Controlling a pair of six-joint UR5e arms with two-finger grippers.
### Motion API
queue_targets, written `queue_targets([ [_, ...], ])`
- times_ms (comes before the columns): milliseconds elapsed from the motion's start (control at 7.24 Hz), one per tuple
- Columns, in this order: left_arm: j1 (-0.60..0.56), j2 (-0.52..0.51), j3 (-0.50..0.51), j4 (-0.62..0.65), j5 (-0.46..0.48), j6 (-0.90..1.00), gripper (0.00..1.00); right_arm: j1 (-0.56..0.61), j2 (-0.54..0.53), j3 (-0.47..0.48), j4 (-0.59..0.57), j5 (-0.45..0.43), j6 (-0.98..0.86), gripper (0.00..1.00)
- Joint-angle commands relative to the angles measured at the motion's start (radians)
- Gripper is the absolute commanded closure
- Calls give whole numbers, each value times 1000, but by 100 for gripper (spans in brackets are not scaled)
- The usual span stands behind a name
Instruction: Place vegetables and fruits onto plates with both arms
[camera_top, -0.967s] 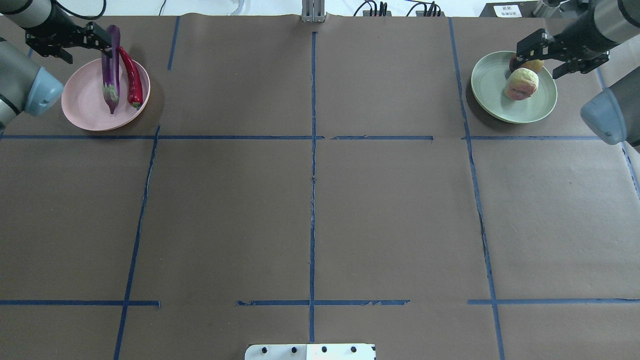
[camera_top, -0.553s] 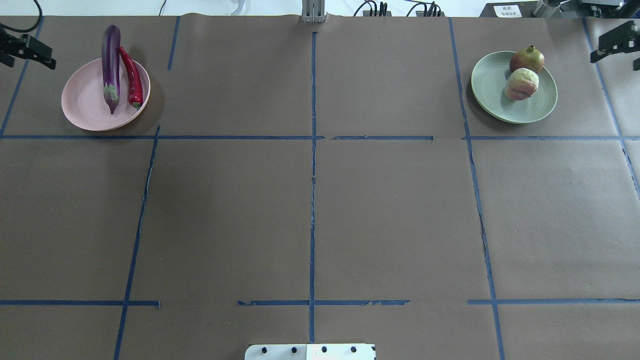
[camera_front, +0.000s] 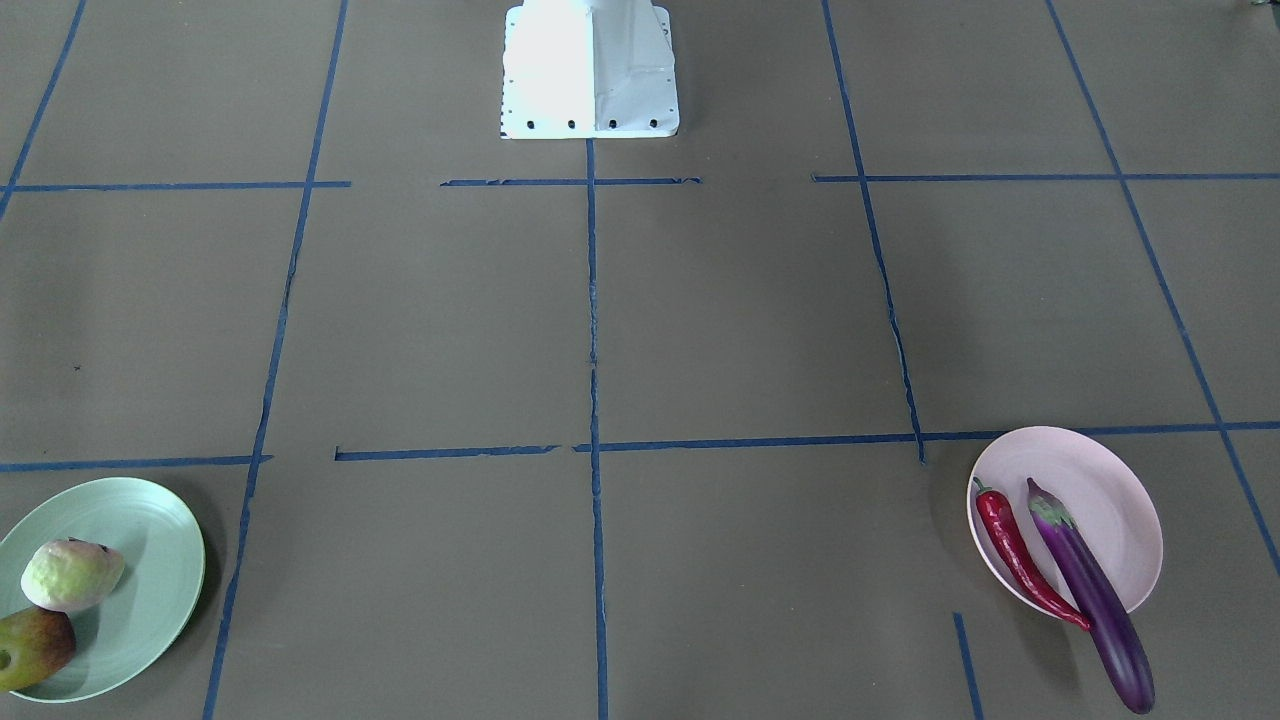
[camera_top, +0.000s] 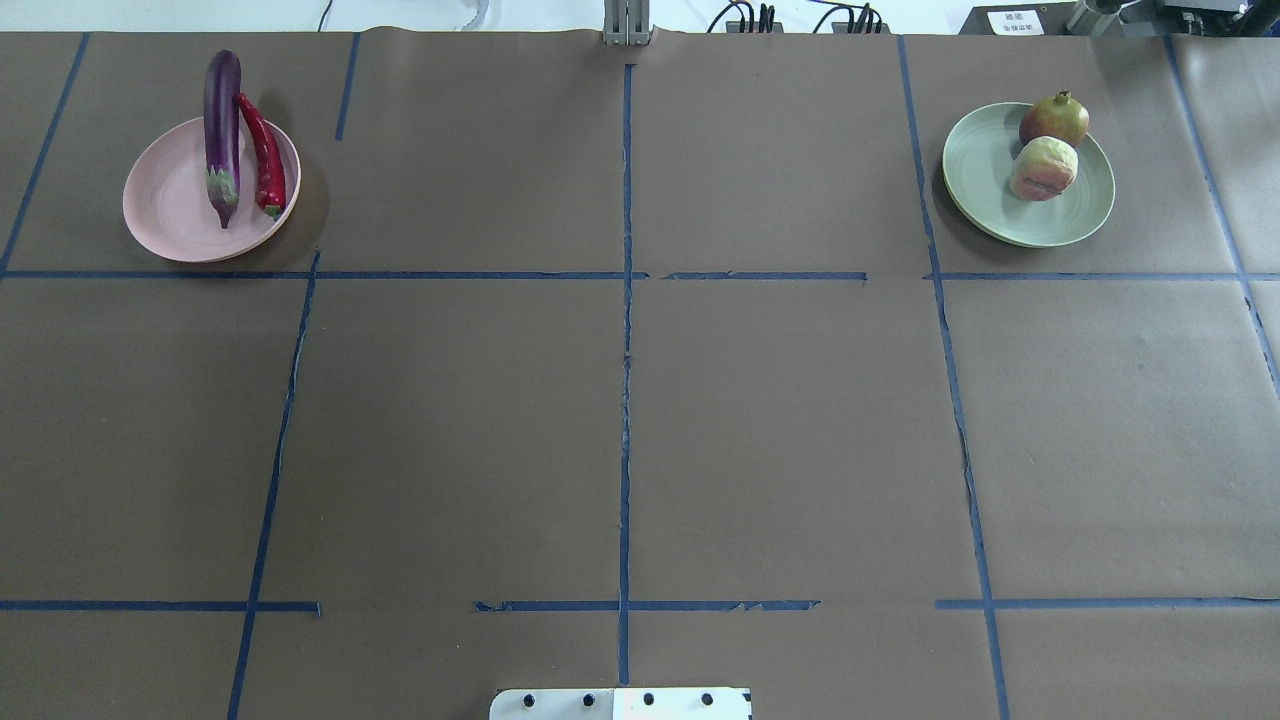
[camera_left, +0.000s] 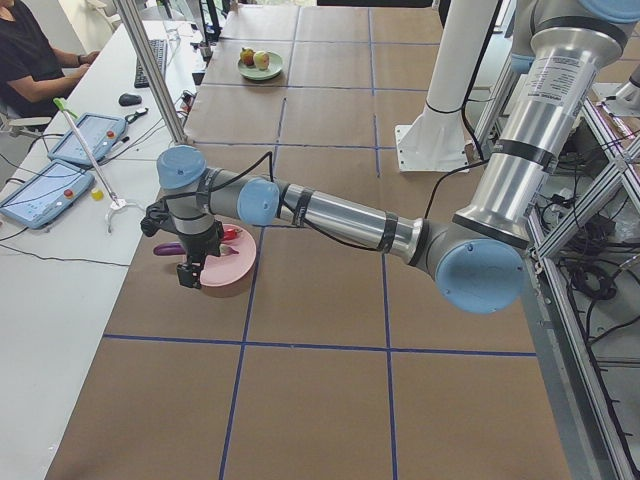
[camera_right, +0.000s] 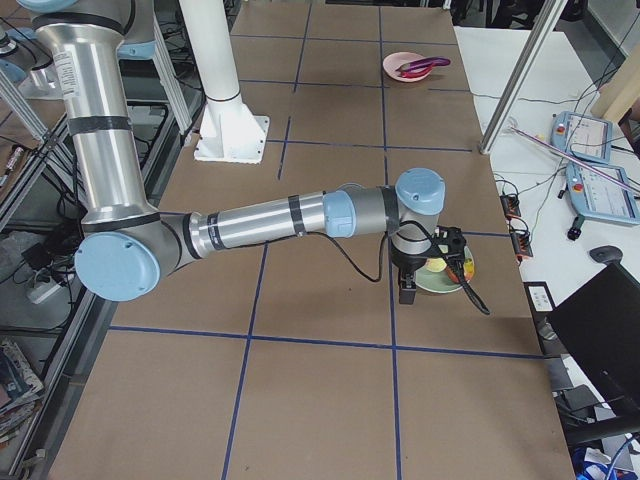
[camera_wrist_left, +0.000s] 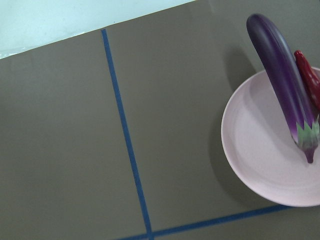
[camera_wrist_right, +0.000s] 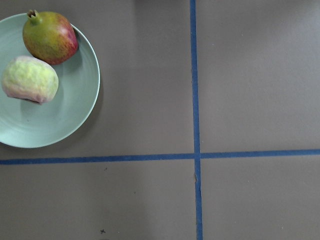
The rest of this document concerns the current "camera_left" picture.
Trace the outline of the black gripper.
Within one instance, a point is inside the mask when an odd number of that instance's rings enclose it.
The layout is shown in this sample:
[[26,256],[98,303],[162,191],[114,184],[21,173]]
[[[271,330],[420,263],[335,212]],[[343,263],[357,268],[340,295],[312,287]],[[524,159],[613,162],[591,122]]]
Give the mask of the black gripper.
[[179,284],[186,288],[200,289],[202,287],[200,277],[206,258],[221,255],[223,224],[214,222],[203,232],[197,234],[179,232],[177,236],[186,255],[186,260],[176,266]]

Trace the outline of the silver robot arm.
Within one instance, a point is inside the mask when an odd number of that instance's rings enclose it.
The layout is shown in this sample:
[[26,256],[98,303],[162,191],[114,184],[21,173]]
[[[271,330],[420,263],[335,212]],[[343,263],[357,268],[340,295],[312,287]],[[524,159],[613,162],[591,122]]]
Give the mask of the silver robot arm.
[[[434,64],[421,114],[382,142],[402,173],[456,174],[464,159],[463,113],[491,37],[495,1],[454,1],[437,45],[417,32],[420,9],[315,6],[273,27],[254,7],[234,14],[221,56],[242,40],[280,41],[291,53],[280,97],[282,146],[294,153],[373,150],[365,126],[379,103],[406,100],[427,61]],[[319,230],[366,251],[394,255],[429,275],[457,308],[493,313],[519,296],[521,253],[533,200],[553,171],[598,72],[617,61],[639,20],[635,1],[521,1],[511,70],[526,79],[482,177],[462,191],[451,220],[411,219],[251,171],[208,164],[214,131],[199,126],[189,145],[157,161],[161,226],[179,238],[184,285],[197,287],[205,259],[222,241],[221,217],[255,226],[274,219]]]

